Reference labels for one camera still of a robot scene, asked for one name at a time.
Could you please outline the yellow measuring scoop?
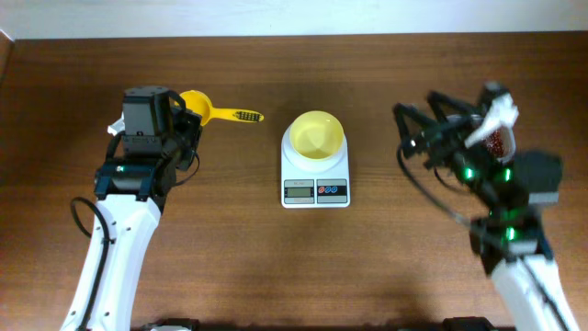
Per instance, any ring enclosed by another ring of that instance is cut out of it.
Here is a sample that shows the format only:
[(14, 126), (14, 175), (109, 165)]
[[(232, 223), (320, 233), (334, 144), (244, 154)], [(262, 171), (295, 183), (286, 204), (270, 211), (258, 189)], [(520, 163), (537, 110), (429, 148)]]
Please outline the yellow measuring scoop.
[(180, 97), (184, 99), (187, 109), (197, 113), (201, 117), (201, 125), (206, 126), (212, 120), (227, 120), (242, 123), (257, 123), (265, 119), (265, 116), (257, 111), (240, 108), (215, 108), (210, 98), (203, 92), (189, 90), (182, 92)]

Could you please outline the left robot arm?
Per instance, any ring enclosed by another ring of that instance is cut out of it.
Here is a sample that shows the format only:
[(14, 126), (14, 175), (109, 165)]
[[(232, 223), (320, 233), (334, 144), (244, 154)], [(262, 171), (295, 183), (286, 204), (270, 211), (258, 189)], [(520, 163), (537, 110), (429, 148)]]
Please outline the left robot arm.
[(141, 266), (169, 192), (199, 167), (202, 118), (179, 93), (163, 86), (125, 90), (103, 164), (94, 177), (94, 198), (75, 197), (94, 216), (85, 263), (64, 330), (128, 330)]

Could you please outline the red adzuki beans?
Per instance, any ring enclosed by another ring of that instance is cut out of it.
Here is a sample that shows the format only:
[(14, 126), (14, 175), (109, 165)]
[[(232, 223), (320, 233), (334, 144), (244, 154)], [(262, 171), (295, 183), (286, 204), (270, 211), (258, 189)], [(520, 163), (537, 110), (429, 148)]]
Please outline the red adzuki beans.
[(496, 158), (501, 158), (504, 154), (502, 134), (494, 131), (484, 139), (484, 146)]

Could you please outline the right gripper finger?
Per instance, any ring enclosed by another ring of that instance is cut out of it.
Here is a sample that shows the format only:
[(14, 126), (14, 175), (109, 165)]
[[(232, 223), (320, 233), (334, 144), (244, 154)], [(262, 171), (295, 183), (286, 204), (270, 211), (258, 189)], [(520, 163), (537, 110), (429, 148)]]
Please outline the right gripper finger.
[(396, 121), (398, 132), (402, 141), (411, 137), (409, 122), (415, 123), (421, 130), (436, 125), (436, 121), (426, 116), (422, 111), (413, 105), (397, 103), (392, 112)]
[(426, 96), (426, 101), (437, 120), (456, 120), (481, 114), (470, 103), (437, 91), (430, 91)]

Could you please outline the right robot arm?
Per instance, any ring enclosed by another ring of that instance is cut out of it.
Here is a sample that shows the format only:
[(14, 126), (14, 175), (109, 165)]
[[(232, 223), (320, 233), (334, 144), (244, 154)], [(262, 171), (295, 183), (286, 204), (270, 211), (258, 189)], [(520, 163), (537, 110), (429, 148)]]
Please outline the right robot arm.
[[(402, 173), (467, 229), (471, 249), (515, 329), (578, 329), (542, 222), (544, 208), (559, 200), (561, 158), (541, 150), (516, 151), (512, 128), (519, 110), (510, 90), (498, 82), (486, 83), (474, 104), (437, 91), (426, 101), (431, 116), (402, 103), (392, 109)], [(426, 169), (448, 169), (460, 185), (458, 192), (476, 196), (487, 214), (462, 215), (424, 187), (405, 164), (417, 154), (426, 154)]]

